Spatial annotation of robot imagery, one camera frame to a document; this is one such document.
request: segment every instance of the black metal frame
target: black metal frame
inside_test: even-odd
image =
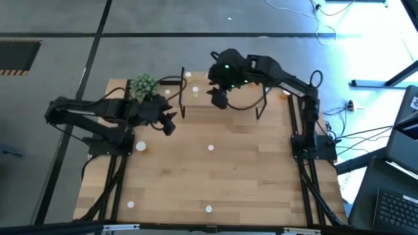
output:
[[[170,38],[190,38],[190,37],[205,37],[205,38],[214,38],[214,37],[230,37],[230,38],[243,38],[243,37],[250,37],[250,38],[259,38],[259,37],[270,37],[270,38],[316,38],[316,36],[320,37],[327,37],[327,38],[334,38],[334,33],[103,33],[103,30],[105,28],[105,23],[110,11],[110,7],[112,5],[112,0],[106,0],[106,5],[103,10],[103,14],[101,16],[101,20],[99,23],[99,26],[94,33],[85,33],[85,32],[78,32],[78,33],[45,33],[45,32],[37,32],[37,33],[26,33],[26,32],[18,32],[18,33],[0,33],[0,38],[94,38],[93,44],[91,46],[91,50],[88,55],[88,59],[85,66],[85,72],[83,73],[80,86],[76,92],[75,99],[81,100],[83,97],[83,94],[86,90],[87,82],[89,79],[89,75],[91,72],[91,68],[94,63],[94,59],[99,47],[100,40],[102,38],[149,38],[149,37],[170,37]],[[361,38],[361,34],[339,34],[340,38]],[[183,88],[183,83],[180,81],[180,91]],[[182,92],[180,92],[180,110],[182,111],[182,117],[185,116],[185,107],[182,105]],[[264,107],[261,108],[261,111],[259,112],[258,108],[256,108],[256,115],[257,119],[262,115],[264,111]],[[292,128],[294,134],[298,134],[297,132],[297,123],[295,119],[295,109],[293,107],[293,103],[290,105],[289,108],[291,109],[291,119],[292,119]],[[72,133],[73,126],[67,125],[65,127],[65,132]],[[54,155],[54,164],[51,168],[51,171],[47,175],[47,184],[45,185],[45,188],[43,190],[43,194],[41,195],[42,200],[40,201],[40,204],[37,208],[37,212],[34,218],[34,224],[35,225],[29,225],[26,228],[30,229],[30,227],[42,227],[40,229],[37,229],[39,234],[49,234],[45,231],[43,231],[43,228],[54,228],[54,227],[66,227],[66,231],[70,233],[72,230],[69,230],[68,227],[89,227],[89,228],[101,228],[103,225],[112,225],[116,224],[114,220],[111,221],[89,221],[89,222],[81,222],[81,221],[74,221],[72,223],[62,223],[62,224],[52,224],[52,225],[44,225],[44,220],[46,217],[46,214],[48,212],[48,207],[50,205],[50,201],[52,199],[52,195],[54,193],[54,189],[57,183],[57,179],[59,176],[59,172],[61,170],[65,153],[67,151],[68,145],[69,145],[70,135],[63,133],[61,135],[59,144],[57,146],[57,151]],[[304,167],[303,166],[303,160],[299,159],[298,165],[299,168]],[[316,176],[316,170],[315,165],[312,160],[310,162],[310,171],[312,174],[312,180],[313,183],[317,184],[317,176]],[[109,187],[110,183],[112,183],[112,180],[115,179],[114,176],[114,168],[116,166],[116,156],[110,157],[110,163],[109,163],[109,169],[108,174],[106,177],[106,185],[105,187]],[[123,177],[121,179],[118,179],[116,184],[118,186],[116,187],[116,194],[120,196],[121,185],[123,181]],[[310,224],[310,227],[312,228],[324,228],[320,227],[319,225],[313,225],[312,222],[312,211],[310,209],[310,203],[309,203],[309,195],[308,190],[306,188],[305,183],[301,179],[301,185],[302,185],[302,194],[304,196],[304,204],[306,207],[306,218],[308,221],[308,224]],[[106,200],[103,200],[101,202],[101,206],[99,207],[99,218],[104,217],[105,210],[106,210]],[[116,218],[117,216],[117,205],[114,201],[113,206],[116,208],[115,210],[112,209],[112,218]],[[205,232],[219,232],[219,231],[254,231],[254,232],[281,232],[284,231],[283,227],[255,227],[255,226],[217,226],[217,227],[211,227],[206,225],[153,225],[153,224],[141,224],[141,228],[148,228],[148,229],[183,229],[183,230],[201,230]],[[334,228],[334,227],[327,227],[328,229],[336,229],[339,230],[340,228]],[[10,231],[13,231],[13,229],[19,230],[19,228],[10,228]],[[345,229],[347,234],[356,234],[356,230],[351,229]],[[362,231],[367,234],[377,234],[373,231]]]
[[[402,82],[412,74],[418,72],[418,61],[415,61],[410,66],[406,67],[400,73],[395,75],[390,80],[384,81],[372,81],[372,80],[352,80],[351,85],[353,87],[376,87],[376,88],[397,88],[406,89],[408,86],[418,86],[418,82]]]

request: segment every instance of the small white object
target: small white object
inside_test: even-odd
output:
[[[133,203],[133,201],[128,202],[128,208],[133,208],[134,205],[135,203]]]
[[[143,141],[140,141],[137,143],[137,150],[138,151],[144,151],[146,149],[146,144]]]
[[[206,212],[207,212],[207,213],[212,212],[212,207],[211,207],[211,206],[207,206],[207,207],[206,207]]]

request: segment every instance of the succulent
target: succulent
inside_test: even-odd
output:
[[[131,94],[138,101],[142,101],[147,94],[155,95],[158,87],[157,80],[149,74],[139,74],[130,84]]]

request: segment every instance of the gray floor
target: gray floor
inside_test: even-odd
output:
[[[270,1],[277,7],[313,14],[309,0]],[[329,12],[344,6],[319,2]],[[3,0],[0,32],[95,32],[105,3]],[[315,69],[322,70],[322,109],[343,106],[350,99],[366,107],[347,114],[347,134],[391,125],[403,90],[353,89],[348,83],[361,78],[387,80],[416,59],[416,49],[407,37],[416,35],[416,31],[402,10],[398,1],[389,1],[389,8],[381,3],[356,3],[333,18],[320,15],[324,22],[336,25],[339,33],[356,34],[355,38],[336,42],[326,39],[328,46],[320,45],[316,38],[101,39],[84,98],[95,100],[103,95],[109,78],[134,78],[142,72],[175,75],[181,66],[189,71],[205,71],[213,63],[209,56],[212,50],[236,48],[242,54],[270,55],[286,71],[305,81]],[[316,29],[315,19],[273,9],[262,0],[126,0],[113,2],[104,31],[315,33]],[[45,124],[44,111],[48,101],[59,95],[74,97],[92,42],[93,39],[43,39],[28,76],[0,76],[0,142],[26,152],[22,158],[0,157],[1,227],[31,222],[60,137],[59,132]],[[390,111],[394,113],[381,115]],[[340,118],[327,117],[337,134],[342,131]],[[81,130],[74,133],[87,135]],[[350,146],[357,141],[344,140],[339,145]],[[359,148],[371,151],[386,141],[382,138]],[[77,140],[70,141],[46,218],[48,223],[72,219],[86,152],[87,147]],[[350,159],[363,153],[347,151],[341,157]]]

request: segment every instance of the wooden board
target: wooden board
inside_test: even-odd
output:
[[[180,114],[174,118],[176,130],[171,136],[151,127],[135,129],[135,142],[144,141],[147,150],[134,149],[128,159],[118,221],[305,226],[298,168],[290,145],[289,107],[280,98],[282,90],[268,94],[268,106],[257,121],[254,108],[236,111],[212,106],[205,93],[209,88],[206,73],[192,72],[188,79],[191,83],[183,95],[185,119]],[[126,82],[110,80],[106,92],[125,87]],[[199,87],[197,97],[193,86]],[[178,91],[164,86],[160,93],[166,89],[170,94]],[[261,92],[261,87],[246,86],[231,92],[229,101],[245,106],[259,99]],[[170,103],[178,107],[178,98]],[[320,123],[325,126],[323,117]],[[208,151],[210,144],[214,151]],[[83,216],[101,194],[108,163],[109,157],[103,156],[87,166],[74,218]],[[316,161],[316,167],[321,194],[346,222],[335,169],[326,161]],[[127,207],[130,201],[134,208]],[[312,196],[310,202],[317,221]],[[213,207],[212,213],[205,212],[207,205]]]

